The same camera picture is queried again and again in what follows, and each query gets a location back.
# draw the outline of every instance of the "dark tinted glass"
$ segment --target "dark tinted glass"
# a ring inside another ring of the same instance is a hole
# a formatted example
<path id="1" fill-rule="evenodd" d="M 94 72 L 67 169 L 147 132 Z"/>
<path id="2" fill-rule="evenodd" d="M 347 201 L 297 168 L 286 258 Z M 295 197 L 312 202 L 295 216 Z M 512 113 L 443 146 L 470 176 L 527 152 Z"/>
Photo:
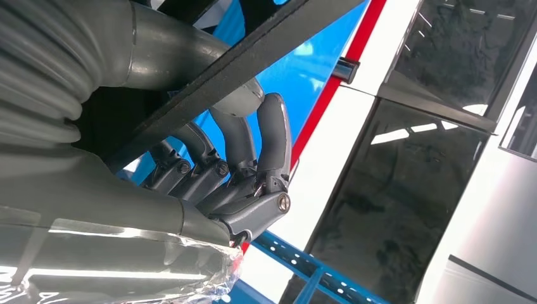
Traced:
<path id="1" fill-rule="evenodd" d="M 524 90 L 502 147 L 537 160 L 537 69 Z"/>
<path id="2" fill-rule="evenodd" d="M 294 275 L 289 281 L 287 289 L 283 294 L 279 304 L 293 304 L 300 291 L 306 286 L 306 281 Z M 321 290 L 316 289 L 309 304 L 338 304 L 339 302 L 324 294 Z"/>
<path id="3" fill-rule="evenodd" d="M 411 303 L 485 140 L 380 101 L 311 253 L 391 303 Z"/>
<path id="4" fill-rule="evenodd" d="M 535 0 L 424 0 L 389 83 L 459 108 L 488 105 L 536 7 Z"/>

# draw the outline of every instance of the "black metal bar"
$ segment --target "black metal bar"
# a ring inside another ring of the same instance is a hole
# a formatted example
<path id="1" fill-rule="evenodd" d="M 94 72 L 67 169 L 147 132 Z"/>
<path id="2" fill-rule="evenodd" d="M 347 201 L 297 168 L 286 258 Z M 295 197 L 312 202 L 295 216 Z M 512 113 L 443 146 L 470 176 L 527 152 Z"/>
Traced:
<path id="1" fill-rule="evenodd" d="M 428 98 L 428 96 L 423 96 L 415 92 L 406 92 L 387 84 L 381 85 L 377 95 L 380 98 L 385 98 L 395 103 L 439 116 L 489 134 L 494 132 L 494 129 L 496 128 L 496 122 L 488 118 L 481 117 L 462 109 L 453 108 L 438 101 L 433 101 Z"/>
<path id="2" fill-rule="evenodd" d="M 177 20 L 194 24 L 216 2 L 217 0 L 166 0 L 157 10 Z"/>
<path id="3" fill-rule="evenodd" d="M 101 157 L 116 172 L 364 0 L 290 0 Z"/>

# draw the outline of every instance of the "clear plastic wrap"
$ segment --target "clear plastic wrap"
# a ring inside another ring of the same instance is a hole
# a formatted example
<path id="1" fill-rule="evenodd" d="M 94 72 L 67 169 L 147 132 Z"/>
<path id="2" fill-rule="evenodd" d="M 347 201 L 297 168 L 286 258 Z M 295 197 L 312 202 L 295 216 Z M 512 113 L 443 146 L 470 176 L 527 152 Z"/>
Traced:
<path id="1" fill-rule="evenodd" d="M 0 206 L 0 303 L 211 303 L 238 279 L 243 253 L 155 231 Z"/>

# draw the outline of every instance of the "screw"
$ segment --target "screw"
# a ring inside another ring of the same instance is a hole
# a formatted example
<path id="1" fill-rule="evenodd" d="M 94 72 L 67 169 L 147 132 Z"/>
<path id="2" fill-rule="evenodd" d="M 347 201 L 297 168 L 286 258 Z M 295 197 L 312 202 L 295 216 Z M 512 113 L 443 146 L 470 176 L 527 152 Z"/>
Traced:
<path id="1" fill-rule="evenodd" d="M 181 174 L 187 174 L 190 171 L 190 166 L 187 163 L 181 163 L 178 169 Z"/>
<path id="2" fill-rule="evenodd" d="M 282 194 L 278 197 L 278 208 L 281 212 L 287 213 L 291 207 L 291 199 L 287 194 Z"/>
<path id="3" fill-rule="evenodd" d="M 227 166 L 227 163 L 225 161 L 221 161 L 218 163 L 217 167 L 217 173 L 219 176 L 226 176 L 229 172 L 229 167 Z"/>

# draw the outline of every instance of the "red stripe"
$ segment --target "red stripe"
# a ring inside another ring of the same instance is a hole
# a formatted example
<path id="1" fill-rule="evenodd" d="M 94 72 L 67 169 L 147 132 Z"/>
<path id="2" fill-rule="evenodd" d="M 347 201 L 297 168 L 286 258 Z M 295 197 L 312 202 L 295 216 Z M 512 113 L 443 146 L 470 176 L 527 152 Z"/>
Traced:
<path id="1" fill-rule="evenodd" d="M 385 3 L 386 0 L 371 0 L 371 3 L 363 16 L 362 22 L 356 31 L 356 35 L 349 46 L 349 50 L 345 55 L 346 58 L 357 61 L 360 60 L 363 49 L 365 49 L 365 45 L 367 44 L 369 37 L 371 37 L 371 33 L 373 32 L 375 24 L 381 15 Z M 296 165 L 298 158 L 310 140 L 313 131 L 319 124 L 320 118 L 326 111 L 326 108 L 334 97 L 334 94 L 336 93 L 340 83 L 341 80 L 335 77 L 330 77 L 330 79 L 326 82 L 323 91 L 320 93 L 319 99 L 315 103 L 310 116 L 308 116 L 304 127 L 300 131 L 300 134 L 298 134 L 298 138 L 294 143 L 293 150 L 291 151 L 291 168 Z M 246 252 L 249 246 L 250 244 L 244 243 L 242 245 L 243 252 Z"/>

